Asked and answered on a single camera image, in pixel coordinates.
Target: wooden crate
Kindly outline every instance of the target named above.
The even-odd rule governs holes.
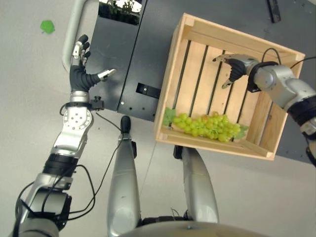
[[[254,158],[273,160],[287,117],[271,102],[265,92],[246,91],[247,76],[222,89],[229,77],[230,66],[213,62],[223,53],[247,54],[261,60],[263,52],[275,48],[283,64],[293,65],[304,54],[284,46],[230,29],[188,14],[183,14],[176,27],[165,69],[155,119],[155,139],[159,142],[201,148]],[[273,51],[265,60],[277,61]],[[302,63],[293,68],[297,77]],[[204,137],[193,137],[172,127],[162,126],[165,108],[192,117],[217,111],[227,114],[232,122],[248,125],[247,136],[234,142],[221,143]]]

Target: wooden slat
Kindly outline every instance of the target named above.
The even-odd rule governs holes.
[[[176,61],[174,63],[174,70],[173,70],[171,83],[169,85],[169,91],[168,91],[168,94],[166,95],[167,98],[166,98],[165,106],[169,107],[169,108],[172,108],[173,102],[174,102],[174,98],[176,96],[178,82],[179,82],[179,79],[180,79],[180,73],[181,73],[181,70],[182,70],[182,65],[184,63],[184,56],[185,56],[185,53],[186,53],[187,45],[188,45],[188,40],[187,39],[183,39],[180,42],[180,45],[179,45],[179,51],[178,51],[178,55],[177,55]]]
[[[232,155],[267,159],[265,156],[250,150],[243,144],[235,142],[222,143],[204,137],[193,137],[181,132],[169,130],[166,127],[161,128],[161,134],[162,135],[158,139],[158,141],[160,142],[171,143],[185,147],[205,149],[209,151],[224,152]]]
[[[246,92],[245,101],[241,109],[238,123],[242,125],[250,126],[259,94],[260,94],[259,92],[256,92],[256,93],[251,93],[249,91]]]
[[[278,105],[273,104],[265,130],[262,135],[260,147],[265,148],[275,155],[280,141],[287,114]]]
[[[247,141],[259,145],[263,134],[263,130],[266,125],[267,116],[271,107],[271,103],[272,102],[269,95],[261,91],[249,127]]]
[[[176,113],[188,113],[197,85],[206,45],[191,42],[176,103]]]
[[[213,58],[221,55],[223,50],[208,47],[204,67],[197,88],[197,95],[192,109],[192,117],[201,116],[207,113],[208,103],[214,87],[219,62],[213,62]]]
[[[233,123],[237,122],[241,109],[242,100],[244,98],[245,89],[248,84],[248,77],[242,76],[233,84],[231,94],[227,103],[225,114]]]
[[[282,45],[267,41],[265,39],[261,39],[244,32],[240,32],[231,28],[228,28],[223,25],[219,25],[213,22],[209,22],[207,20],[191,16],[189,14],[184,14],[185,19],[190,19],[191,21],[194,20],[194,25],[191,27],[191,31],[188,33],[196,33],[200,36],[212,37],[213,39],[221,41],[224,45],[223,46],[215,46],[213,42],[205,43],[203,41],[199,41],[199,37],[197,38],[197,42],[205,43],[207,45],[215,46],[222,49],[227,49],[229,51],[235,52],[234,50],[230,50],[227,46],[241,47],[246,50],[257,51],[259,53],[263,53],[267,48],[273,47],[279,53],[281,57],[288,57],[290,55],[297,55],[295,60],[302,59],[305,55],[301,52],[295,51],[293,49],[284,47]],[[267,56],[273,55],[273,52],[268,52]]]
[[[264,50],[251,49],[251,48],[243,47],[240,45],[236,45],[234,43],[227,43],[226,41],[224,41],[222,39],[218,39],[218,38],[214,38],[212,36],[199,34],[197,32],[193,32],[193,31],[188,32],[187,35],[185,36],[185,38],[188,40],[192,40],[192,41],[204,43],[207,45],[211,45],[211,46],[216,47],[216,48],[224,48],[230,52],[250,55],[254,58],[257,58],[258,60],[261,60],[263,52],[266,49],[268,49],[268,47],[265,48]],[[290,53],[281,53],[280,54],[281,60],[282,60],[282,58],[285,58],[285,62],[286,62],[285,64],[288,66],[293,65],[294,63],[300,61],[300,59],[303,59],[304,56],[305,55],[302,53],[300,53],[299,55],[296,55],[296,56],[293,56]],[[277,62],[277,57],[272,52],[268,52],[265,56],[265,60]]]
[[[163,77],[163,83],[155,115],[154,133],[156,139],[159,137],[160,128],[162,126],[163,115],[166,107],[166,100],[167,98],[169,98],[168,94],[170,90],[170,84],[173,82],[173,76],[177,73],[176,66],[182,66],[185,54],[185,47],[188,44],[188,40],[182,39],[181,37],[184,28],[184,18],[184,16],[181,18],[172,36],[168,61]]]
[[[267,159],[273,159],[273,152],[269,152],[267,149],[264,149],[256,144],[253,144],[251,142],[248,142],[247,140],[240,140],[240,144],[243,144],[244,146],[248,147],[250,150],[259,153],[260,155],[266,157]]]
[[[214,91],[211,107],[209,110],[210,115],[212,114],[212,112],[215,112],[215,111],[218,112],[219,114],[224,113],[230,87],[222,89],[222,85],[229,78],[230,73],[231,73],[231,66],[226,63],[222,63],[222,67],[218,75],[218,80],[215,85],[215,91]]]

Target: grape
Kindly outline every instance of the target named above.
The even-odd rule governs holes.
[[[198,129],[198,134],[199,134],[200,136],[203,136],[203,135],[205,134],[204,128],[199,128],[199,129]]]
[[[192,123],[192,118],[187,117],[187,118],[186,118],[186,124],[191,124],[191,123]]]
[[[178,126],[179,128],[181,128],[181,129],[184,129],[187,125],[186,125],[185,122],[180,122],[180,123],[177,124],[177,126]]]
[[[203,115],[202,116],[202,121],[203,121],[204,124],[207,123],[208,122],[208,116],[207,115]]]
[[[179,117],[184,121],[188,117],[188,115],[186,113],[182,113],[179,115]]]
[[[188,125],[186,125],[183,130],[184,130],[185,133],[191,133],[191,128]]]
[[[218,135],[218,140],[220,142],[226,142],[227,137],[224,134],[219,134]]]
[[[181,122],[181,118],[179,118],[179,117],[174,117],[174,118],[173,118],[173,122],[174,122],[174,123],[179,123],[179,122]]]
[[[192,136],[194,137],[198,136],[198,130],[196,128],[192,129],[191,133],[192,133]]]
[[[206,127],[207,129],[211,129],[211,128],[213,127],[213,123],[208,122],[208,123],[205,125],[205,127]]]
[[[196,128],[196,127],[197,127],[197,126],[196,126],[195,123],[191,123],[191,124],[190,124],[190,128],[191,128],[191,129],[194,129],[194,128]]]
[[[223,116],[222,115],[219,115],[219,116],[217,116],[217,120],[219,121],[219,122],[221,122],[222,120],[223,120]]]
[[[203,115],[192,119],[188,114],[182,113],[173,119],[176,126],[192,136],[204,136],[209,139],[218,139],[220,142],[229,142],[241,130],[238,123],[231,123],[227,115],[213,112],[212,116]]]

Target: green sticker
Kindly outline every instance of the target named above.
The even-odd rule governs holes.
[[[169,126],[169,124],[173,121],[173,118],[176,116],[176,110],[170,109],[166,107],[166,110],[164,111],[164,116],[162,120],[162,125]]]
[[[52,33],[52,32],[55,31],[54,24],[53,24],[53,22],[52,22],[51,20],[42,21],[41,24],[40,24],[40,28],[41,28],[44,32],[46,32],[46,33],[48,33],[48,34],[50,34],[50,33]]]

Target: green leaf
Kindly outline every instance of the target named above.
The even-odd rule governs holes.
[[[246,131],[248,130],[248,128],[249,128],[248,126],[240,124],[240,132],[236,136],[234,136],[234,138],[236,139],[243,138],[246,135]]]
[[[169,124],[173,121],[173,118],[176,116],[176,110],[166,107],[164,111],[164,116],[162,120],[162,125],[169,126]]]
[[[52,22],[51,20],[42,21],[41,24],[40,24],[40,28],[41,28],[44,32],[46,32],[46,33],[48,33],[48,34],[50,34],[50,33],[52,33],[52,32],[55,31],[54,24],[53,24],[53,22]]]

